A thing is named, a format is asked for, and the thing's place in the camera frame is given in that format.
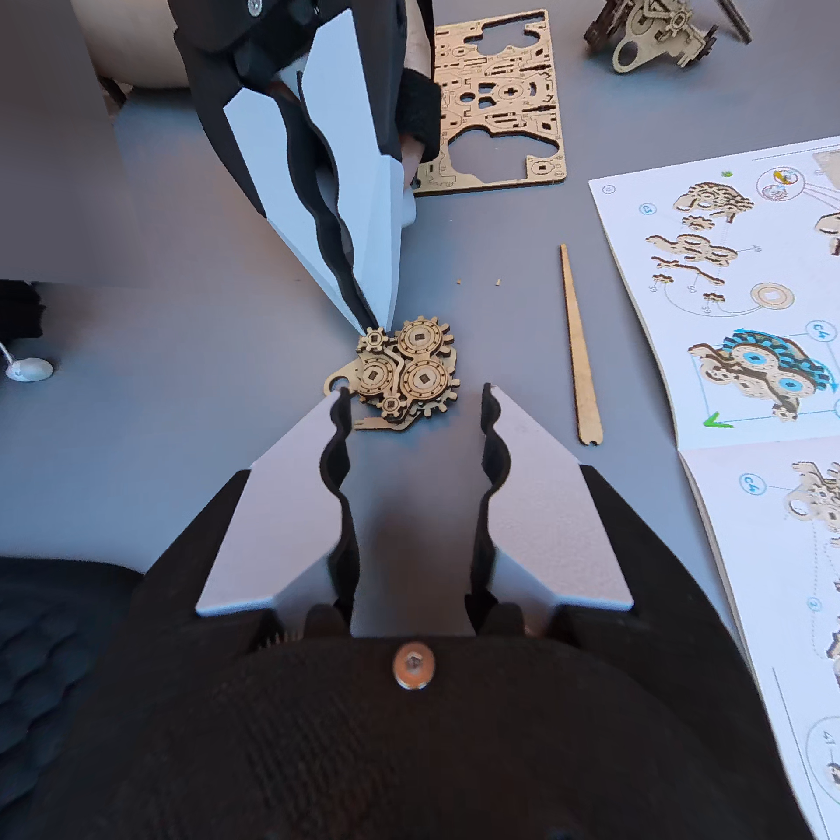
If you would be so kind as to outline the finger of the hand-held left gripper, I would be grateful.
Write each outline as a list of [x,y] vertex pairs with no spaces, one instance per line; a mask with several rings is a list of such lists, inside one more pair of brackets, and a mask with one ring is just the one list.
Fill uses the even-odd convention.
[[318,29],[300,91],[332,156],[338,216],[353,247],[353,278],[374,326],[390,327],[400,273],[404,173],[376,139],[351,10]]
[[363,334],[371,326],[371,311],[344,253],[340,223],[321,194],[321,142],[302,105],[294,98],[243,88],[224,112],[267,221]]

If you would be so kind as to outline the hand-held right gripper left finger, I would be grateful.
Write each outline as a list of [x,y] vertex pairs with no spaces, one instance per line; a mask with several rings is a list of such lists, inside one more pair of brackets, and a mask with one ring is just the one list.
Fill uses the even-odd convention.
[[350,622],[360,559],[340,487],[352,427],[342,388],[252,464],[196,602],[199,616],[271,610],[289,637],[303,634],[316,605],[336,606]]

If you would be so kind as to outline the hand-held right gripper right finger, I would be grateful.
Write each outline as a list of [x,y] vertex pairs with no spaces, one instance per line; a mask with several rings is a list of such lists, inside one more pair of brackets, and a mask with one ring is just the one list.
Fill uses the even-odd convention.
[[561,606],[627,612],[634,606],[578,459],[501,388],[484,385],[481,498],[469,620],[477,634],[502,603],[542,636]]

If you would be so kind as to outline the wooden gear assembly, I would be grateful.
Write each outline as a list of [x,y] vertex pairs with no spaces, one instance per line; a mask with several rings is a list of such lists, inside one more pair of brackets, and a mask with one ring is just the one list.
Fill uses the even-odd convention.
[[379,410],[354,422],[360,431],[402,431],[420,416],[446,412],[457,399],[456,350],[449,326],[438,318],[405,321],[381,353],[357,350],[355,359],[333,372],[323,385],[324,395],[345,380],[350,394]]

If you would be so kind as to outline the person's left forearm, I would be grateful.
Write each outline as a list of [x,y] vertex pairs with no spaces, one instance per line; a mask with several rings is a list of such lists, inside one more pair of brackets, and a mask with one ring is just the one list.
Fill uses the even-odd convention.
[[188,88],[166,1],[72,1],[100,77],[140,88]]

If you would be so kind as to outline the person's left hand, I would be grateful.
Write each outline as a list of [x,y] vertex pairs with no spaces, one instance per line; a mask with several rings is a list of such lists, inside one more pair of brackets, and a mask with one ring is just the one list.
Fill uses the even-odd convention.
[[[404,68],[419,72],[428,79],[432,78],[432,46],[426,34],[423,17],[419,6],[412,1],[406,2],[407,33]],[[406,131],[400,131],[402,165],[404,169],[403,191],[410,189],[417,168],[425,151],[423,142]]]

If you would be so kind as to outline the tapered wooden stick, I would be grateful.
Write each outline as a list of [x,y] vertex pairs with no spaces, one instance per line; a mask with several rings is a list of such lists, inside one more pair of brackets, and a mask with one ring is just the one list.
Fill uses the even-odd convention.
[[560,246],[560,263],[570,342],[577,434],[584,446],[602,445],[604,440],[602,420],[596,401],[592,368],[566,244]]

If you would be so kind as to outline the punched wooden parts sheet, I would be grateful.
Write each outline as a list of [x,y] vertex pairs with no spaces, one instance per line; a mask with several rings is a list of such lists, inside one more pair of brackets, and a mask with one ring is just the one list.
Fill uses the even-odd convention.
[[[492,56],[482,54],[478,43],[486,30],[507,24],[520,25],[532,43],[509,45]],[[442,90],[440,149],[434,161],[419,166],[415,196],[564,181],[567,165],[546,9],[437,26],[434,70]],[[528,154],[516,178],[483,182],[456,170],[449,153],[449,144],[471,130],[496,139],[523,135],[551,144],[554,152],[544,158]]]

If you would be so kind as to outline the white earbud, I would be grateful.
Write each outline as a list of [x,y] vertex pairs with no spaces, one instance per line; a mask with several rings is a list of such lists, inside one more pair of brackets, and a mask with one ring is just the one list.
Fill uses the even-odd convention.
[[50,378],[55,369],[50,362],[40,358],[18,359],[1,343],[1,352],[6,361],[6,378],[13,382],[42,382]]

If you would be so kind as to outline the partly built wooden model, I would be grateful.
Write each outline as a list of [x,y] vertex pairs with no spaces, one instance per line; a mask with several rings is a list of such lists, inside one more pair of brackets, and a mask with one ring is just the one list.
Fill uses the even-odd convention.
[[662,56],[680,69],[706,57],[717,40],[718,26],[697,27],[686,1],[607,1],[584,33],[592,54],[618,38],[612,53],[615,73],[627,74]]

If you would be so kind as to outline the assembly instruction booklet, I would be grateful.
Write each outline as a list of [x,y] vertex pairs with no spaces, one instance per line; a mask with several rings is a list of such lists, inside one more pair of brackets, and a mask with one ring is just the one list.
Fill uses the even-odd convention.
[[784,768],[838,838],[838,137],[590,182]]

